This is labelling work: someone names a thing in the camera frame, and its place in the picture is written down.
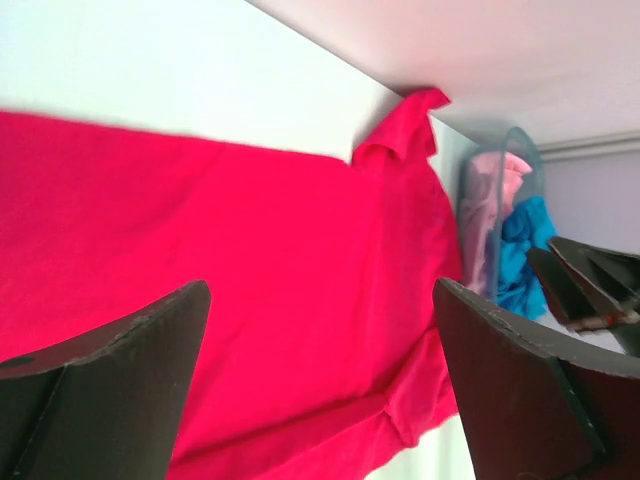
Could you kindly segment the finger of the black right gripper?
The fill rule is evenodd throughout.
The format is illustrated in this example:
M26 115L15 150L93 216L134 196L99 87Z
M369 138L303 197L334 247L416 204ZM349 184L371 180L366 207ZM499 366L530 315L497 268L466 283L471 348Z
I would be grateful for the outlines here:
M548 245L593 305L639 304L639 255L595 247L565 237Z
M620 304L564 259L540 248L532 248L527 259L561 325L625 324Z

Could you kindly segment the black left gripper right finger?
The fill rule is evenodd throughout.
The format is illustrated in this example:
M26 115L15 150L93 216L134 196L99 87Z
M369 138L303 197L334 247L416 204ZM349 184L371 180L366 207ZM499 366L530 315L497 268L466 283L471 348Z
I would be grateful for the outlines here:
M446 278L438 329L479 479L636 479L639 360L503 310Z

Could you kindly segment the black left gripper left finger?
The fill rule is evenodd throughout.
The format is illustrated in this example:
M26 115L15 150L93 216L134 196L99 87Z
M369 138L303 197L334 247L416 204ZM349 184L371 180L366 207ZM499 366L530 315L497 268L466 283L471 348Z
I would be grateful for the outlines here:
M194 281L2 362L2 478L165 478L210 304Z

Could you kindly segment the red t-shirt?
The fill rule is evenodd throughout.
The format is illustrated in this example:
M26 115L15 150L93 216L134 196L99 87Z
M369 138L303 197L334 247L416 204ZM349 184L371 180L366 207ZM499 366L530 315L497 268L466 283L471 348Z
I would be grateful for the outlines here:
M193 280L212 304L172 479L361 479L457 405L432 292L459 279L437 89L350 162L1 115L1 355Z

